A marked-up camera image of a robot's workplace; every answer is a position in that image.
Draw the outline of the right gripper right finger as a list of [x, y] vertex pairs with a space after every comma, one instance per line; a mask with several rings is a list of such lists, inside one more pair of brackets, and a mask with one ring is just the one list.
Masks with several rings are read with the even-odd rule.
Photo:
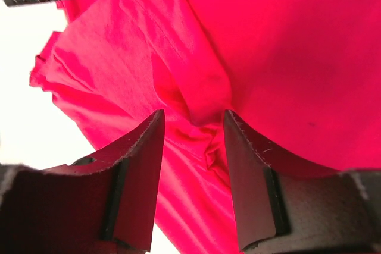
[[238, 244], [244, 253], [379, 253], [380, 171], [306, 161], [224, 114]]

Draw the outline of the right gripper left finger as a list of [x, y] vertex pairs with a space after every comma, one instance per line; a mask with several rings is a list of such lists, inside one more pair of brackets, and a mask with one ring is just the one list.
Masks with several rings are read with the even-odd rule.
[[157, 110], [71, 165], [2, 165], [1, 252], [149, 252], [164, 133]]

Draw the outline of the red t shirt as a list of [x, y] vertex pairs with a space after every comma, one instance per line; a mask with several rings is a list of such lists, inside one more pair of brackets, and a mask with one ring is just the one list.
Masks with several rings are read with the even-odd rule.
[[62, 0], [30, 85], [99, 149], [165, 111], [156, 223], [181, 253], [238, 253], [223, 114], [307, 177], [380, 167], [380, 0]]

